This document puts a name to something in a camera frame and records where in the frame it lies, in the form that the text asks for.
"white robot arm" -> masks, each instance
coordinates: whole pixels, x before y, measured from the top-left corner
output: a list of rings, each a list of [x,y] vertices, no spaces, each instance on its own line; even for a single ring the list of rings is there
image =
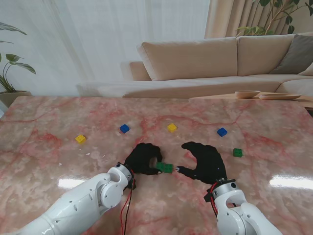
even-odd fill
[[[64,193],[40,217],[9,235],[80,235],[119,204],[131,179],[130,171],[117,164],[108,173],[96,175]],[[204,197],[217,210],[221,235],[282,235],[256,206],[246,201],[234,182],[220,180]],[[229,203],[236,207],[229,208]]]
[[[123,196],[132,174],[122,164],[64,193],[45,213],[10,235],[80,235]]]
[[[246,201],[235,180],[221,180],[208,195],[217,209],[217,226],[221,235],[282,235],[255,205]],[[236,207],[229,208],[229,203]]]

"beige sofa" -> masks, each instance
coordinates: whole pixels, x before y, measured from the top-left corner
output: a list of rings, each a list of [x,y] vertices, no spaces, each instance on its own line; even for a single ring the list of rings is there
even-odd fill
[[[88,82],[77,88],[80,95],[106,97],[191,98],[237,90],[313,96],[313,76],[269,74],[286,55],[293,37],[142,43],[137,48],[142,62],[122,64],[125,82]]]

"wooden tray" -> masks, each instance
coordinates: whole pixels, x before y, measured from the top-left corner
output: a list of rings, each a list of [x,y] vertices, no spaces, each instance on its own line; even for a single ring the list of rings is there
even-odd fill
[[[262,94],[260,95],[260,99],[264,100],[292,100],[297,99],[301,95],[300,94],[287,94],[287,93],[277,93],[277,94]]]

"green block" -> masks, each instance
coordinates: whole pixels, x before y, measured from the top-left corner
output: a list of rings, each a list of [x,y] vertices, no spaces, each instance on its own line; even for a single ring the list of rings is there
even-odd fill
[[[164,172],[164,168],[165,168],[165,163],[156,163],[156,169],[158,169],[161,172]]]
[[[241,158],[243,156],[243,151],[240,148],[234,148],[233,155],[234,157]]]
[[[164,173],[173,173],[173,164],[165,164]]]

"wooden bowl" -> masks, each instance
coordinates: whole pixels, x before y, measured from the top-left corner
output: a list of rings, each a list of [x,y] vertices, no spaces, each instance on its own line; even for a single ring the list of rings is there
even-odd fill
[[[260,91],[236,91],[235,96],[237,98],[252,98],[255,97]]]

